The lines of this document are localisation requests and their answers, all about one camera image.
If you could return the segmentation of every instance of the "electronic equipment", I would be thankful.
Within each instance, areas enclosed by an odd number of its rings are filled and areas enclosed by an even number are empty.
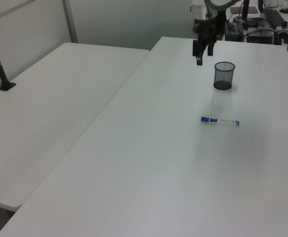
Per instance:
[[[272,44],[272,31],[262,31],[261,28],[248,28],[247,43]]]
[[[263,13],[265,14],[267,21],[273,29],[276,29],[277,26],[282,26],[284,19],[277,10],[265,8]]]
[[[225,40],[243,42],[244,30],[239,22],[225,22]]]

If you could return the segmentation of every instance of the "white wall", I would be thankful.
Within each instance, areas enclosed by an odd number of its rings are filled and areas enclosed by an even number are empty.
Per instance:
[[[0,18],[0,60],[9,80],[70,42],[62,0],[36,0]]]
[[[195,38],[191,0],[69,0],[79,43],[151,50],[162,36]]]

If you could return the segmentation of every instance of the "pen holder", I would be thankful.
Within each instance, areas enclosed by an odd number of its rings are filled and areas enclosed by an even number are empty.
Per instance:
[[[228,90],[232,87],[235,65],[229,62],[219,62],[214,65],[214,87],[218,90]]]

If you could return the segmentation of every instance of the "computer mouse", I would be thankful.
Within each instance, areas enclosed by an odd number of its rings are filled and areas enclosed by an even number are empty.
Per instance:
[[[281,8],[281,9],[279,10],[279,12],[288,14],[288,8]]]

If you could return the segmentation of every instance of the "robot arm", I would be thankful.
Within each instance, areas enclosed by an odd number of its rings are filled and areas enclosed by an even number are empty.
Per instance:
[[[240,0],[192,0],[190,11],[194,18],[193,31],[198,39],[193,41],[192,55],[196,57],[197,65],[203,64],[203,52],[208,47],[208,55],[213,56],[216,43],[217,11],[223,11]]]

